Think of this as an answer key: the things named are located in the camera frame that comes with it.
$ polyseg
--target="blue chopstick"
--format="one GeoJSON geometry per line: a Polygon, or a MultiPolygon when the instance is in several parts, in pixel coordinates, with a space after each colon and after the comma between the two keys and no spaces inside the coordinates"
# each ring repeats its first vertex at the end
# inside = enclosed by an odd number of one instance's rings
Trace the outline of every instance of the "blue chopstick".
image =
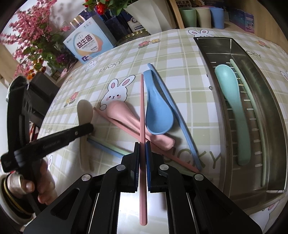
{"type": "Polygon", "coordinates": [[[177,105],[175,104],[171,94],[169,93],[169,90],[167,89],[166,85],[164,84],[161,76],[158,74],[157,70],[155,69],[155,67],[152,65],[152,64],[148,64],[148,67],[150,70],[152,70],[154,72],[154,75],[169,103],[169,105],[171,106],[172,110],[173,110],[173,113],[175,115],[175,118],[177,119],[179,125],[180,125],[180,128],[182,129],[182,132],[186,138],[186,141],[188,143],[188,146],[190,148],[190,151],[191,151],[191,154],[193,156],[193,159],[194,159],[194,162],[196,164],[196,167],[198,168],[199,171],[201,171],[202,169],[202,166],[201,166],[201,163],[200,163],[200,160],[198,158],[198,153],[197,153],[197,150],[196,150],[196,146],[195,146],[195,143],[192,139],[192,136],[191,136],[191,133],[190,131],[188,130],[187,128],[187,125],[183,119],[183,116],[181,115],[177,105]]]}
{"type": "Polygon", "coordinates": [[[119,154],[118,152],[116,152],[116,151],[114,151],[114,150],[111,150],[111,149],[107,148],[107,147],[104,146],[104,145],[101,145],[101,144],[98,143],[98,142],[93,141],[93,140],[90,139],[90,138],[87,138],[87,141],[88,141],[90,144],[92,144],[95,148],[100,149],[100,150],[103,150],[104,152],[106,152],[106,153],[108,153],[108,154],[111,154],[111,155],[113,155],[113,156],[115,156],[115,157],[117,157],[117,158],[123,158],[123,156],[124,156],[124,155],[119,154]]]}

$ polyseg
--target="beige cup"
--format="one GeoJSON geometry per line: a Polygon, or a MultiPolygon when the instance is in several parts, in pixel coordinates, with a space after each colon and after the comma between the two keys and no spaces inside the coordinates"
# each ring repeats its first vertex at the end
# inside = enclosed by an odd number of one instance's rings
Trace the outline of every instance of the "beige cup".
{"type": "Polygon", "coordinates": [[[197,15],[197,23],[201,28],[212,28],[211,27],[211,13],[208,7],[195,7],[197,15]]]}

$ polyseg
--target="cup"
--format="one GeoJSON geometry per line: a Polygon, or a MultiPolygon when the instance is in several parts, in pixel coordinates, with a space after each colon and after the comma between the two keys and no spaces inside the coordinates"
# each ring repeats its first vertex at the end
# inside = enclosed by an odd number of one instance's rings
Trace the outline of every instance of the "cup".
{"type": "Polygon", "coordinates": [[[196,10],[192,7],[181,7],[179,12],[185,28],[196,27],[197,17],[196,10]]]}
{"type": "Polygon", "coordinates": [[[212,25],[217,29],[224,29],[224,10],[218,7],[210,7],[212,25]]]}
{"type": "Polygon", "coordinates": [[[195,10],[199,27],[209,29],[212,28],[210,7],[195,7],[195,10]]]}

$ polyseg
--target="white vase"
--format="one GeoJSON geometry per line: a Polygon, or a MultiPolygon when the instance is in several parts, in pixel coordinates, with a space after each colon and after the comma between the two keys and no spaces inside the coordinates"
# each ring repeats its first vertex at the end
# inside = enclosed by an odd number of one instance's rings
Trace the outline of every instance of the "white vase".
{"type": "Polygon", "coordinates": [[[167,0],[138,0],[125,10],[151,35],[176,28],[167,0]]]}

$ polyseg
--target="finger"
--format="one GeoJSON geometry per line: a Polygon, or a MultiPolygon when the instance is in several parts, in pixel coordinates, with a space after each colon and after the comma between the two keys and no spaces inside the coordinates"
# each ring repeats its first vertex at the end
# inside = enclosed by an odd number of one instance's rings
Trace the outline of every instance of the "finger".
{"type": "Polygon", "coordinates": [[[50,199],[49,199],[47,202],[45,202],[45,204],[46,204],[46,205],[50,205],[56,198],[57,198],[57,193],[56,193],[56,191],[54,190],[54,191],[52,192],[52,195],[51,195],[50,199]]]}
{"type": "Polygon", "coordinates": [[[55,200],[57,197],[57,194],[56,194],[56,191],[55,190],[52,190],[52,191],[45,191],[43,194],[39,194],[38,195],[38,201],[41,203],[41,204],[44,204],[48,201],[51,201],[51,200],[55,200]]]}
{"type": "Polygon", "coordinates": [[[35,185],[32,181],[29,180],[22,180],[21,181],[21,188],[26,193],[32,193],[35,190],[35,185]]]}
{"type": "Polygon", "coordinates": [[[40,166],[40,173],[41,175],[45,175],[48,169],[48,164],[45,160],[42,160],[41,166],[40,166]]]}
{"type": "Polygon", "coordinates": [[[39,193],[44,193],[50,186],[51,181],[49,175],[45,174],[41,176],[37,183],[37,190],[39,193]]]}

